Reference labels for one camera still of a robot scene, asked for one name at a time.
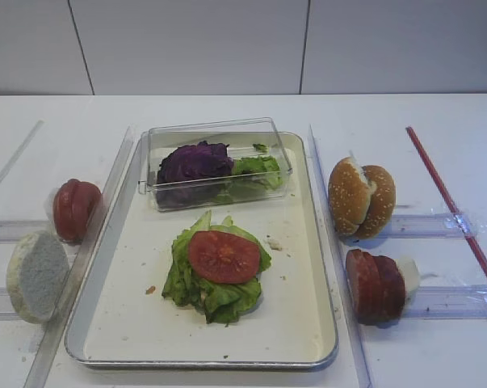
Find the green lettuce in box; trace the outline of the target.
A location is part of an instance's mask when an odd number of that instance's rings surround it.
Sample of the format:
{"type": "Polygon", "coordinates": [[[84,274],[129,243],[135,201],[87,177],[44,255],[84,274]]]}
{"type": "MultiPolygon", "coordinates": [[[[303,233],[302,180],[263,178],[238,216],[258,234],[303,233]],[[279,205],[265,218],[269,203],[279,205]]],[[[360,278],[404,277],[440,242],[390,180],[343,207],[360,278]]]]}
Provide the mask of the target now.
{"type": "Polygon", "coordinates": [[[278,197],[282,196],[283,186],[283,174],[274,156],[242,157],[233,161],[231,178],[221,185],[213,201],[226,205],[278,197]]]}

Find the purple lettuce leaf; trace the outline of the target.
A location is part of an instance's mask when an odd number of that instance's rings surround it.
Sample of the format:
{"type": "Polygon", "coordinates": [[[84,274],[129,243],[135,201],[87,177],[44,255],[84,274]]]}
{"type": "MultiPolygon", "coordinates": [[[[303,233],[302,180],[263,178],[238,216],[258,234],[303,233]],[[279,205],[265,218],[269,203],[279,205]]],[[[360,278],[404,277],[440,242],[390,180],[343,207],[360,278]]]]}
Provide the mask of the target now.
{"type": "Polygon", "coordinates": [[[161,162],[157,183],[217,178],[232,174],[233,160],[227,145],[200,141],[177,148],[161,162]]]}

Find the green lettuce pile on tray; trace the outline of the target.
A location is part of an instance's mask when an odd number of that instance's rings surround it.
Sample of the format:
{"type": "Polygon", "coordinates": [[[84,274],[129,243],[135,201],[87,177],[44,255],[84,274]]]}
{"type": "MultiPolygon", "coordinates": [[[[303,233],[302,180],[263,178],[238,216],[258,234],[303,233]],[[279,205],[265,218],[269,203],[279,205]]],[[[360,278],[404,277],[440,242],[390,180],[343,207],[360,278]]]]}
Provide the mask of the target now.
{"type": "Polygon", "coordinates": [[[253,309],[262,293],[258,275],[271,266],[271,256],[252,234],[235,226],[230,216],[219,225],[213,224],[210,210],[174,239],[171,254],[172,264],[162,296],[173,300],[176,306],[194,306],[204,313],[207,323],[234,323],[242,314],[253,309]],[[257,275],[246,283],[235,285],[214,283],[197,275],[187,258],[188,244],[194,233],[207,230],[235,234],[257,243],[260,252],[257,275]]]}

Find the sliced red meat patties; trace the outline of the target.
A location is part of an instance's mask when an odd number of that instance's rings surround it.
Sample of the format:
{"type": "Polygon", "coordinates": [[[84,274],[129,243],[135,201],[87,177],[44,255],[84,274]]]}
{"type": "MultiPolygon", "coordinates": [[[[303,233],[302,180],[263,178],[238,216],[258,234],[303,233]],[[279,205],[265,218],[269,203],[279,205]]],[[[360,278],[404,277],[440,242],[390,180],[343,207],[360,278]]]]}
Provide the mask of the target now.
{"type": "Polygon", "coordinates": [[[405,281],[393,259],[360,249],[346,253],[346,277],[360,323],[399,319],[405,306],[405,281]]]}

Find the sesame bun left half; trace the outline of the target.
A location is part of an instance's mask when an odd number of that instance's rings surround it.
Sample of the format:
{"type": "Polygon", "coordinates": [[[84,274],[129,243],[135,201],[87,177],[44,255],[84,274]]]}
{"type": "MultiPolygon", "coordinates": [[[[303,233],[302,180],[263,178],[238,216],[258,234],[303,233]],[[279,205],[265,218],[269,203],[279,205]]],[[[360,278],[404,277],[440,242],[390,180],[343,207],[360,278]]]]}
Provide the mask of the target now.
{"type": "Polygon", "coordinates": [[[341,236],[351,236],[364,222],[376,185],[353,157],[340,160],[328,183],[330,212],[341,236]]]}

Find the sesame bun half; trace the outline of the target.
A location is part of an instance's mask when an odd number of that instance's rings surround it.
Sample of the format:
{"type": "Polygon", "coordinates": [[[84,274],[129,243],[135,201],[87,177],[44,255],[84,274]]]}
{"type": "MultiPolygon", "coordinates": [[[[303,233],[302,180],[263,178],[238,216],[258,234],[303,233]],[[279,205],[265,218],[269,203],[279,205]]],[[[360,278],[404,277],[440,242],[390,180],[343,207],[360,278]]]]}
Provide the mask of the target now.
{"type": "Polygon", "coordinates": [[[389,223],[396,204],[396,186],[388,171],[375,165],[366,165],[363,170],[376,189],[371,195],[365,220],[355,233],[358,239],[377,236],[389,223]]]}
{"type": "Polygon", "coordinates": [[[364,222],[376,185],[353,157],[340,160],[328,183],[330,212],[341,236],[351,236],[364,222]]]}

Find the sesame bun right half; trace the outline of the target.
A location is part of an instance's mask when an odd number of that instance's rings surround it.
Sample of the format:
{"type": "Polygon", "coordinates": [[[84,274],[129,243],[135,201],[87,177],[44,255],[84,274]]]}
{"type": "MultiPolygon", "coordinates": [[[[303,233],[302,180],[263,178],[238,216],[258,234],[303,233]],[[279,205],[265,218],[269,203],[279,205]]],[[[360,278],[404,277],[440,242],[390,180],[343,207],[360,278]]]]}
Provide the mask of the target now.
{"type": "Polygon", "coordinates": [[[388,171],[375,165],[366,165],[363,170],[376,189],[371,195],[365,220],[355,233],[358,239],[377,236],[389,223],[396,204],[396,186],[388,171]]]}

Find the white metal serving tray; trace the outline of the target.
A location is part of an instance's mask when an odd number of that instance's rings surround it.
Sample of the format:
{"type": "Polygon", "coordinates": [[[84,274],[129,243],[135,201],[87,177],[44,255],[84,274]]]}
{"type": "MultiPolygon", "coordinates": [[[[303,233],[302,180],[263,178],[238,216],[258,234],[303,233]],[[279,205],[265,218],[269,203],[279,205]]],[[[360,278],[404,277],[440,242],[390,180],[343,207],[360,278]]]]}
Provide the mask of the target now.
{"type": "Polygon", "coordinates": [[[108,369],[310,370],[333,361],[338,332],[304,144],[293,133],[281,140],[293,166],[287,194],[211,210],[213,224],[231,217],[271,257],[257,304],[229,324],[162,296],[172,242],[203,210],[157,211],[137,191],[134,152],[65,334],[72,358],[108,369]]]}

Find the white pusher block right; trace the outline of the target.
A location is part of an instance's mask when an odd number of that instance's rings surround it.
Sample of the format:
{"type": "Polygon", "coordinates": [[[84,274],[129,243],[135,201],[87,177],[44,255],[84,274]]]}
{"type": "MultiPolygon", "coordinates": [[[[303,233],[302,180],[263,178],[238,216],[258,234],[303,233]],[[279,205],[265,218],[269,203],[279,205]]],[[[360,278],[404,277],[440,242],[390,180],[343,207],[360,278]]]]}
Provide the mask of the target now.
{"type": "Polygon", "coordinates": [[[424,272],[420,274],[415,261],[407,256],[403,255],[398,259],[395,259],[397,270],[401,274],[401,277],[405,284],[405,301],[408,302],[416,293],[420,287],[421,281],[431,278],[439,277],[436,272],[424,272]]]}

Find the clear rod far left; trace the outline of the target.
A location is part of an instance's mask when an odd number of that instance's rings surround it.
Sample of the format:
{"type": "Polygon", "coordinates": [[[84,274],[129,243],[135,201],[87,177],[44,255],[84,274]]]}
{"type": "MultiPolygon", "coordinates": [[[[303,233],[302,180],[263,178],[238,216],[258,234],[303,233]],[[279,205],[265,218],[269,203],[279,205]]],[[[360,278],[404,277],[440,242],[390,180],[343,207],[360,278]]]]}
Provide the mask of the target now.
{"type": "Polygon", "coordinates": [[[7,177],[12,167],[17,163],[21,155],[23,154],[24,150],[29,146],[31,141],[34,139],[36,134],[40,131],[40,129],[44,126],[43,120],[38,120],[27,136],[23,139],[23,141],[19,144],[16,148],[14,153],[10,156],[7,162],[4,164],[2,169],[0,170],[0,185],[2,181],[7,177]]]}

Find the clear track lower right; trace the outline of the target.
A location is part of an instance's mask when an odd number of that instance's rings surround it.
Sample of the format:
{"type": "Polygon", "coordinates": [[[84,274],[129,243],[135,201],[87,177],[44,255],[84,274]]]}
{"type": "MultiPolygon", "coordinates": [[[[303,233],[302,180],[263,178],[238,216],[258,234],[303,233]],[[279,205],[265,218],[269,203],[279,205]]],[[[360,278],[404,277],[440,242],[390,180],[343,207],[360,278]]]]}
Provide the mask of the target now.
{"type": "Polygon", "coordinates": [[[403,318],[487,319],[487,285],[419,288],[405,305],[403,318]]]}

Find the clear track upper left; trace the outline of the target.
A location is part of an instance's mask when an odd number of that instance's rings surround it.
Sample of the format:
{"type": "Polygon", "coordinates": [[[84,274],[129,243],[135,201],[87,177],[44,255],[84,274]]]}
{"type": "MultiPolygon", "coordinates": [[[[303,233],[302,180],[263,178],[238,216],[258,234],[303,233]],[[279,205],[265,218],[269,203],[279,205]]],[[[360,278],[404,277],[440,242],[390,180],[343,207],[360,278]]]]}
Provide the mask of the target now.
{"type": "Polygon", "coordinates": [[[0,220],[0,243],[16,243],[24,235],[39,230],[54,231],[48,220],[0,220]]]}

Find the clear right divider rail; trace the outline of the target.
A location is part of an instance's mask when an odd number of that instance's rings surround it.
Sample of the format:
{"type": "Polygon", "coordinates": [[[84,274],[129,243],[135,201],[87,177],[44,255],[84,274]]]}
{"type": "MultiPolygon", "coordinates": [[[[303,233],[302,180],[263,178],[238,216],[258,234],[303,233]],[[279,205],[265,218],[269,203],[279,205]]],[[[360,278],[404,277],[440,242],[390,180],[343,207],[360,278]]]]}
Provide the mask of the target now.
{"type": "Polygon", "coordinates": [[[349,285],[346,278],[345,260],[343,258],[343,249],[340,240],[334,231],[334,224],[330,214],[329,197],[327,182],[323,176],[321,168],[320,152],[317,148],[317,141],[313,135],[312,126],[309,125],[308,130],[308,144],[312,157],[313,171],[315,181],[317,184],[317,193],[321,202],[321,211],[324,220],[326,233],[328,236],[329,246],[331,250],[333,266],[338,284],[338,295],[341,299],[341,312],[345,320],[347,331],[349,334],[351,351],[353,354],[356,373],[359,387],[373,387],[371,375],[367,365],[367,358],[364,354],[361,332],[359,324],[355,318],[352,307],[352,298],[349,285]]]}

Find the clear divider rail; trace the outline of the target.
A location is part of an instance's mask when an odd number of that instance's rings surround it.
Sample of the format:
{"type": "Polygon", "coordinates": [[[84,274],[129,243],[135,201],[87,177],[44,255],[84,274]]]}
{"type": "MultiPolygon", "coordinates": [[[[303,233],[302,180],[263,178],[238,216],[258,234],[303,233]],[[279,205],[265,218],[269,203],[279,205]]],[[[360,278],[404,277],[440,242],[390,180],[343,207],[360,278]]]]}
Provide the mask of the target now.
{"type": "Polygon", "coordinates": [[[40,346],[24,382],[26,387],[43,387],[45,385],[73,309],[73,304],[78,295],[86,270],[89,267],[91,256],[99,243],[99,235],[106,222],[109,208],[115,199],[116,190],[124,172],[125,164],[131,154],[134,139],[134,128],[129,126],[124,134],[111,172],[105,183],[102,200],[96,206],[90,217],[86,236],[78,249],[64,287],[57,299],[57,305],[53,311],[52,318],[45,326],[44,336],[40,341],[40,346]]]}
{"type": "Polygon", "coordinates": [[[334,224],[330,214],[329,197],[327,182],[323,176],[321,168],[320,152],[317,148],[317,141],[313,135],[312,126],[309,125],[308,130],[308,144],[312,157],[313,171],[315,181],[317,184],[317,193],[321,202],[321,211],[324,220],[326,233],[328,236],[329,246],[331,250],[333,266],[338,284],[338,295],[341,299],[341,312],[345,320],[347,331],[349,334],[351,351],[353,354],[356,373],[359,387],[373,387],[371,375],[367,365],[367,358],[364,354],[361,332],[359,324],[355,318],[352,307],[352,298],[349,285],[346,278],[345,260],[343,258],[343,249],[340,240],[334,231],[334,224]]]}

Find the clear left divider rail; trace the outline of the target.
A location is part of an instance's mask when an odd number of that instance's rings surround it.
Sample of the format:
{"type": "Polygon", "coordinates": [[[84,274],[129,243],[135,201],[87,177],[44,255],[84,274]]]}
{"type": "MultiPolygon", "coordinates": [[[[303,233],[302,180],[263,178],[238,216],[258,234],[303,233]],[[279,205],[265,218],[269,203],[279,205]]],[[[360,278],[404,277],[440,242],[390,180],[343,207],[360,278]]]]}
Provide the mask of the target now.
{"type": "Polygon", "coordinates": [[[134,139],[134,128],[129,126],[124,134],[111,172],[105,183],[102,200],[96,206],[90,217],[86,236],[78,249],[64,287],[57,299],[57,305],[53,311],[52,318],[45,326],[44,336],[40,341],[40,346],[24,382],[26,387],[43,387],[45,385],[73,309],[73,304],[78,295],[86,270],[89,267],[91,256],[99,243],[99,235],[106,222],[109,208],[115,199],[116,190],[124,172],[125,164],[131,154],[134,139]]]}

